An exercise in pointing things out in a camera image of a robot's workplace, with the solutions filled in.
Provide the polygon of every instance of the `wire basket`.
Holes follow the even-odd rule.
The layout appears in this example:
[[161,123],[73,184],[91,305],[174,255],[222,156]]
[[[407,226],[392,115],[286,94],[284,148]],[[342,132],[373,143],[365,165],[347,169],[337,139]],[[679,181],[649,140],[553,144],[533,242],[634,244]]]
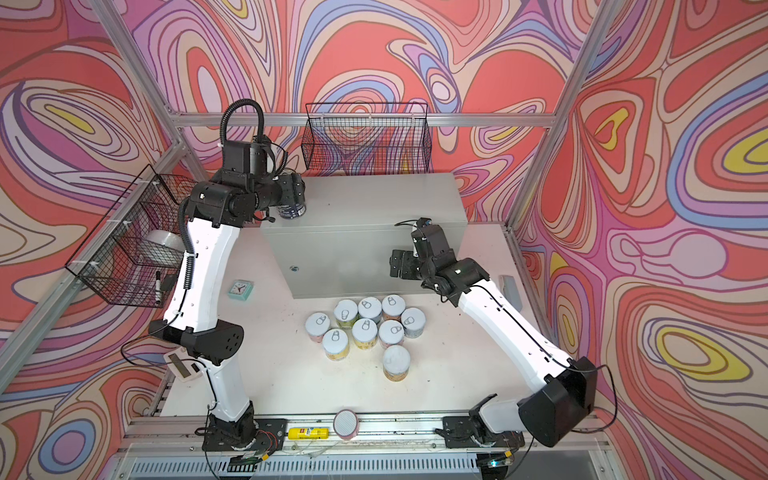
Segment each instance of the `wire basket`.
[[428,112],[422,102],[306,104],[306,169],[316,175],[424,174],[432,159]]
[[147,183],[137,202],[122,219],[106,220],[110,212],[104,215],[102,221],[117,224],[113,231],[91,258],[73,260],[90,235],[86,237],[70,257],[67,270],[111,305],[157,308],[165,304],[184,259],[183,245],[169,247],[157,239],[163,232],[179,234],[178,205],[190,194],[195,182],[165,174],[155,174],[148,182],[142,182],[141,176],[131,185]]

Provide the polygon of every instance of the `gray metal box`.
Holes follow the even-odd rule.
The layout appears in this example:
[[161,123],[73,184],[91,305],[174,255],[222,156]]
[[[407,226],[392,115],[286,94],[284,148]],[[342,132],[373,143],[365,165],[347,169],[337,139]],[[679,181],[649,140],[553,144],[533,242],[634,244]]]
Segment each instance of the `gray metal box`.
[[452,174],[304,181],[306,213],[261,224],[293,298],[427,293],[389,276],[392,250],[413,248],[411,227],[394,227],[403,220],[432,218],[455,252],[462,245],[467,217]]

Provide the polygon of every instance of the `teal clock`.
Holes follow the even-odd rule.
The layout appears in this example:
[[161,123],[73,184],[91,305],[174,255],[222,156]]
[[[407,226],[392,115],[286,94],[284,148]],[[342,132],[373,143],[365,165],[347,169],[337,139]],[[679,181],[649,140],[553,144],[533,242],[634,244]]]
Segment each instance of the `teal clock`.
[[253,290],[253,284],[248,280],[235,280],[227,295],[235,300],[247,300]]

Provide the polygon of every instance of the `can lid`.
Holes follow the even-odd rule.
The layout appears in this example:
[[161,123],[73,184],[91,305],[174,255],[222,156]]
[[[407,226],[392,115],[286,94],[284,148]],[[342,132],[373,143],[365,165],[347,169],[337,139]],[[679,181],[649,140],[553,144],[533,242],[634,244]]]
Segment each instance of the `can lid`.
[[387,295],[382,300],[382,309],[387,315],[398,316],[406,309],[406,301],[400,295]]
[[427,323],[427,317],[421,310],[411,307],[406,308],[406,311],[402,313],[400,321],[408,330],[421,330],[424,328],[424,324]]
[[376,334],[379,329],[376,326],[376,322],[371,319],[359,319],[352,326],[352,336],[358,342],[370,342],[376,338]]
[[411,366],[411,354],[402,345],[392,345],[384,351],[383,362],[387,372],[400,375]]
[[349,322],[357,316],[357,303],[348,299],[340,300],[333,309],[333,315],[337,320]]
[[339,437],[350,437],[357,431],[357,415],[352,410],[344,409],[333,417],[333,431]]
[[330,329],[323,335],[323,348],[331,355],[343,352],[348,343],[349,339],[342,329]]
[[357,304],[357,311],[360,312],[360,316],[363,318],[376,318],[382,314],[381,300],[374,296],[368,296]]
[[313,313],[308,319],[306,319],[306,323],[304,323],[306,332],[311,336],[323,335],[328,331],[330,326],[331,319],[328,318],[325,313],[321,312]]
[[386,320],[382,322],[379,327],[379,338],[390,345],[400,343],[400,340],[405,336],[402,331],[402,324],[397,320]]

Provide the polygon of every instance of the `wallpaper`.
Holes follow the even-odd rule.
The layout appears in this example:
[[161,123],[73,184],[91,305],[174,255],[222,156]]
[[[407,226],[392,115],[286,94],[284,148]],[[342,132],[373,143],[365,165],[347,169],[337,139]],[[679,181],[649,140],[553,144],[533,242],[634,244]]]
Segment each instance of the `wallpaper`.
[[[425,101],[430,111],[552,112],[589,28],[591,2],[212,2],[121,4],[171,107],[221,112],[242,97],[265,111],[316,101]],[[302,128],[267,129],[303,171]],[[249,138],[233,127],[230,139]],[[218,131],[186,128],[214,171]],[[503,221],[541,129],[441,127],[432,170],[452,171],[468,218]]]
[[628,478],[768,478],[767,65],[766,2],[628,2],[516,221]]
[[[88,0],[0,2],[0,45],[2,344],[168,140]],[[80,293],[0,396],[0,478],[99,473],[160,382],[118,352],[154,314]]]

